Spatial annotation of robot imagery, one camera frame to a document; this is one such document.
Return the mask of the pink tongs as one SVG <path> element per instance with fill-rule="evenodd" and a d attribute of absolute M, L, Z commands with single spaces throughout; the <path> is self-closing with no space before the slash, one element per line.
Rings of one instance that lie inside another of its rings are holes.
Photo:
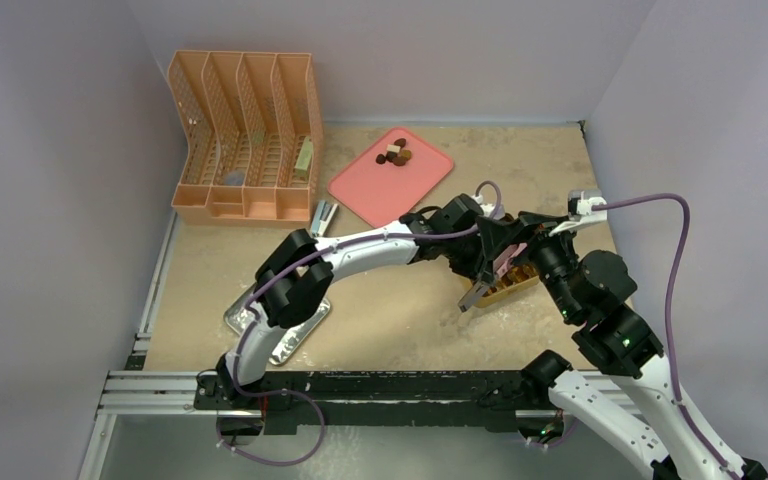
<path fill-rule="evenodd" d="M 496 282 L 501 280 L 512 268 L 514 259 L 526 248 L 526 243 L 506 247 L 493 261 L 493 273 Z"/>

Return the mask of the gold chocolate box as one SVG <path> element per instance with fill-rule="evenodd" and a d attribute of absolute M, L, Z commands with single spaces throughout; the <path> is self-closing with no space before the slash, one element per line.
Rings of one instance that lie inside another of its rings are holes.
<path fill-rule="evenodd" d="M 486 308 L 539 283 L 539 276 L 532 264 L 512 267 L 475 302 L 474 306 Z"/>

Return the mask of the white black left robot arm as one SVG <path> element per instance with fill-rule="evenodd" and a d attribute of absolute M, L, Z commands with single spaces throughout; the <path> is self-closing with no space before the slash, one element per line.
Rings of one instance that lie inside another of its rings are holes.
<path fill-rule="evenodd" d="M 342 237 L 291 232 L 259 267 L 254 283 L 228 308 L 244 326 L 237 344 L 216 365 L 219 395 L 232 408 L 257 399 L 269 357 L 285 334 L 317 312 L 328 289 L 353 275 L 387 266 L 470 260 L 479 246 L 477 221 L 498 220 L 500 202 L 460 194 L 445 206 L 425 207 L 380 228 Z"/>

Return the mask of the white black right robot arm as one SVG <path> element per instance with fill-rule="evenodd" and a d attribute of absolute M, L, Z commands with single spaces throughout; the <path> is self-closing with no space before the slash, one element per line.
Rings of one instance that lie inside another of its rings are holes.
<path fill-rule="evenodd" d="M 637 289 L 624 260 L 573 248 L 581 228 L 606 221 L 610 205 L 580 206 L 565 217 L 521 213 L 477 220 L 486 259 L 507 248 L 531 265 L 582 355 L 618 386 L 631 414 L 590 386 L 559 354 L 545 351 L 524 371 L 521 392 L 536 407 L 572 414 L 631 462 L 645 479 L 766 479 L 757 460 L 738 454 L 713 429 L 680 383 L 672 339 L 661 341 L 627 303 Z"/>

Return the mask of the pink plastic tray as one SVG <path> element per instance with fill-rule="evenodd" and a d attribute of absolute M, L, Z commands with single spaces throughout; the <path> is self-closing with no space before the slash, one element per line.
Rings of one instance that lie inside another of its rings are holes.
<path fill-rule="evenodd" d="M 377 157 L 404 139 L 411 158 L 403 165 L 379 164 Z M 343 207 L 373 228 L 411 210 L 454 168 L 453 160 L 405 127 L 394 127 L 374 141 L 328 183 L 328 192 Z"/>

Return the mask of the grey blue stapler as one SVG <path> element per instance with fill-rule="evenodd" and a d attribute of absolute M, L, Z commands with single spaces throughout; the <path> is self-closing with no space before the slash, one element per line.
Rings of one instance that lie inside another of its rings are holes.
<path fill-rule="evenodd" d="M 310 233 L 313 237 L 317 238 L 326 235 L 337 210 L 338 205 L 336 203 L 326 200 L 320 200 L 317 203 L 310 225 Z"/>

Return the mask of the green eraser block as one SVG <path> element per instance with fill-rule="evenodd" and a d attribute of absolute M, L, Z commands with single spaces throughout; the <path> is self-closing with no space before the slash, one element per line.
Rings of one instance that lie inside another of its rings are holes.
<path fill-rule="evenodd" d="M 293 167 L 293 176 L 300 180 L 307 180 L 310 166 L 314 156 L 314 145 L 310 136 L 304 136 L 299 144 L 296 160 Z"/>

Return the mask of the silver foil tray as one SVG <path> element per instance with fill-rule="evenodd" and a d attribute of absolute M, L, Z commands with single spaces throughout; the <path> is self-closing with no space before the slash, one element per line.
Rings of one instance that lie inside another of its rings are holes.
<path fill-rule="evenodd" d="M 248 325 L 255 320 L 244 304 L 256 291 L 256 286 L 249 286 L 223 314 L 225 324 L 237 335 L 242 335 Z M 315 313 L 300 325 L 288 329 L 275 345 L 269 356 L 269 363 L 274 366 L 286 364 L 301 347 L 306 338 L 324 320 L 331 311 L 331 302 L 324 298 Z"/>

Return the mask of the orange plastic file organizer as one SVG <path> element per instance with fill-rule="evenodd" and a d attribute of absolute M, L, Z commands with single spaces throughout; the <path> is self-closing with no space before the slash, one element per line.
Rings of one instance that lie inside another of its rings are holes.
<path fill-rule="evenodd" d="M 313 55 L 178 50 L 167 80 L 187 143 L 177 215 L 198 226 L 307 226 L 325 146 Z M 304 136 L 314 156 L 300 180 Z"/>

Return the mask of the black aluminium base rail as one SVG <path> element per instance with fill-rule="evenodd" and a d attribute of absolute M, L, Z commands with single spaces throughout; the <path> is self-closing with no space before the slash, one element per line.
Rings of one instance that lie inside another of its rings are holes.
<path fill-rule="evenodd" d="M 537 433 L 559 416 L 517 370 L 269 371 L 265 399 L 228 395 L 214 372 L 115 371 L 99 411 L 118 415 L 190 415 L 263 421 L 268 435 L 300 426 L 480 427 Z"/>

